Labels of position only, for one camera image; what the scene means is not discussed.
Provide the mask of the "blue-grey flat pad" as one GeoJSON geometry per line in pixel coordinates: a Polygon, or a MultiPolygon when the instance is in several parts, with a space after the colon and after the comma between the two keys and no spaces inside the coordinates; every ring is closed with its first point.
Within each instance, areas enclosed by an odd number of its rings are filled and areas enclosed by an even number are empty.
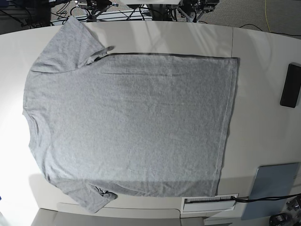
{"type": "MultiPolygon", "coordinates": [[[[260,166],[257,169],[249,198],[260,199],[289,195],[298,169],[298,162],[260,166]]],[[[248,203],[245,206],[241,220],[251,220],[278,214],[284,204],[285,200],[248,203]]]]}

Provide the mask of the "grey T-shirt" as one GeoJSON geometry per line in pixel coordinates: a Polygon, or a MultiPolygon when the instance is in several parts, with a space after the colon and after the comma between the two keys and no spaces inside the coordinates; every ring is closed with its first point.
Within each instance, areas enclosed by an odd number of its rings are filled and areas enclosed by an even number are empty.
{"type": "Polygon", "coordinates": [[[70,17],[31,66],[23,115],[44,178],[91,213],[118,194],[216,195],[239,59],[110,50],[70,17]]]}

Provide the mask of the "black rectangular device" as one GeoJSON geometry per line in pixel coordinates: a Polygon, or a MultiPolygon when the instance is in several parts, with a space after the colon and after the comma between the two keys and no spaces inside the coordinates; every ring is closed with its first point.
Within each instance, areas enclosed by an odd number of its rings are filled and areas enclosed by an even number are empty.
{"type": "Polygon", "coordinates": [[[295,108],[301,89],[301,65],[290,63],[287,68],[280,105],[295,108]]]}

